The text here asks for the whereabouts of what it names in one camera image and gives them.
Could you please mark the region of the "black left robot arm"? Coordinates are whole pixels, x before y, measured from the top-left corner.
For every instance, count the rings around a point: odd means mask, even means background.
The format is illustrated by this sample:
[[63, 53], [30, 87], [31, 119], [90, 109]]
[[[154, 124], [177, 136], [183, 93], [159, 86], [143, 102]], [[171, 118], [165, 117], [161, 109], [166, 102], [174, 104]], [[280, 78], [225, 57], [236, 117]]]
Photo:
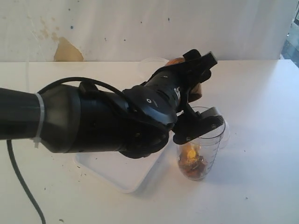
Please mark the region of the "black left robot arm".
[[53, 153], [116, 151], [133, 159], [164, 148], [170, 133], [183, 145], [224, 123], [214, 107], [190, 107], [193, 89], [211, 77], [216, 58], [196, 49], [183, 57], [122, 91], [85, 77], [57, 80], [36, 94], [3, 88], [0, 138], [32, 139]]

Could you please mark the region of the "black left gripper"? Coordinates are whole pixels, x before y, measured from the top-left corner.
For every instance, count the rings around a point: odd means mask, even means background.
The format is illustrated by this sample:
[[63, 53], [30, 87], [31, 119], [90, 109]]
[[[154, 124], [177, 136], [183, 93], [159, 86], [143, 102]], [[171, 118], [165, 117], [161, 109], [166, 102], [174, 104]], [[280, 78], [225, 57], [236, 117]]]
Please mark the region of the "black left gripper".
[[176, 112], [182, 111], [189, 92], [196, 84], [207, 81], [211, 77], [210, 69], [218, 63], [212, 52], [202, 56], [196, 49], [183, 54], [183, 58], [185, 61], [182, 63], [159, 68], [144, 83], [144, 86], [163, 97]]

